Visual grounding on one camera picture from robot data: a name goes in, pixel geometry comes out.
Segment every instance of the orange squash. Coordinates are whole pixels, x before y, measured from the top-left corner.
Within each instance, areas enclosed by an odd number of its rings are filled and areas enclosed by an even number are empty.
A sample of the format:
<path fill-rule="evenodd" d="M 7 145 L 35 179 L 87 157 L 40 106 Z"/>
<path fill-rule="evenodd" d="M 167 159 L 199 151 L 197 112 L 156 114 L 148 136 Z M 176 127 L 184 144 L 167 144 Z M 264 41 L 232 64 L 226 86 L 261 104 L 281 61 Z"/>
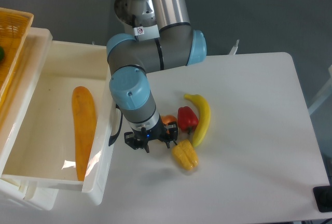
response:
<path fill-rule="evenodd" d="M 77 87 L 74 89 L 72 110 L 77 178 L 79 181 L 84 181 L 97 125 L 93 97 L 87 88 Z"/>

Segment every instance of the toy vegetable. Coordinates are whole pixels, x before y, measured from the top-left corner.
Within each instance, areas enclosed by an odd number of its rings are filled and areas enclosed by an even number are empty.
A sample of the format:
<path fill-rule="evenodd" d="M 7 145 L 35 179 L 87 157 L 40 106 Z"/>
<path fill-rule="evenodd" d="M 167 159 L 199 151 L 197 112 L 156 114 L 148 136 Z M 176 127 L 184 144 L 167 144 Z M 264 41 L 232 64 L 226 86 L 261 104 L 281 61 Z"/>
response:
<path fill-rule="evenodd" d="M 198 125 L 198 118 L 189 106 L 180 107 L 177 111 L 178 127 L 183 132 L 190 133 Z"/>
<path fill-rule="evenodd" d="M 199 163 L 197 154 L 189 140 L 183 140 L 174 146 L 172 155 L 175 161 L 185 170 L 190 171 Z"/>

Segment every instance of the wicker basket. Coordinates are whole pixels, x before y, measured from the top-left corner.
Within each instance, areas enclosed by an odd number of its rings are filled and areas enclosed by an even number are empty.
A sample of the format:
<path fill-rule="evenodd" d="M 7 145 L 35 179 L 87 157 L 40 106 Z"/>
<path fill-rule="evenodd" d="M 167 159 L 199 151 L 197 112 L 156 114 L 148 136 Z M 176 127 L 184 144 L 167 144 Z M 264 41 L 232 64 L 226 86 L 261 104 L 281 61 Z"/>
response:
<path fill-rule="evenodd" d="M 0 61 L 0 107 L 20 62 L 19 54 L 32 21 L 31 13 L 0 8 L 0 46 L 5 51 Z"/>

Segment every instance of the banana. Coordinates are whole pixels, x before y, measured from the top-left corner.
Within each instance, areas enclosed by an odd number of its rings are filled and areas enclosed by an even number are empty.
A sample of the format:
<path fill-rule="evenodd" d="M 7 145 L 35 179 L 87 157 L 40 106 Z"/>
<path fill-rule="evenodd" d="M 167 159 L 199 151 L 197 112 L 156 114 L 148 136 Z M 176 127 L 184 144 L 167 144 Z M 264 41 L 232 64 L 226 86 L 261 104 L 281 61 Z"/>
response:
<path fill-rule="evenodd" d="M 191 101 L 199 112 L 198 126 L 192 137 L 192 146 L 197 147 L 203 141 L 210 125 L 211 110 L 206 99 L 199 94 L 185 94 L 184 98 Z"/>

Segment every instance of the blue joint cap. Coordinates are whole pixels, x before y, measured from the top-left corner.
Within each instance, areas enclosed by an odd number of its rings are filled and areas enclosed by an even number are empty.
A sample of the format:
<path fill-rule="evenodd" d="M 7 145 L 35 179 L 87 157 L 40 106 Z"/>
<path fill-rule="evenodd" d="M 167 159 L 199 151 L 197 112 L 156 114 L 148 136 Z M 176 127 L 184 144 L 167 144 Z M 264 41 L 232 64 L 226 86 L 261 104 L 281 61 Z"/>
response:
<path fill-rule="evenodd" d="M 110 40 L 108 40 L 107 45 L 106 45 L 107 57 L 115 46 L 117 46 L 119 43 L 121 43 L 123 41 L 127 41 L 127 40 L 136 41 L 136 39 L 133 35 L 125 34 L 125 33 L 117 34 L 117 35 L 113 36 Z"/>
<path fill-rule="evenodd" d="M 150 85 L 142 70 L 123 67 L 110 79 L 109 89 L 116 104 L 125 110 L 142 107 L 150 96 Z"/>
<path fill-rule="evenodd" d="M 190 51 L 188 65 L 199 63 L 206 58 L 206 41 L 201 31 L 193 31 L 192 46 Z"/>

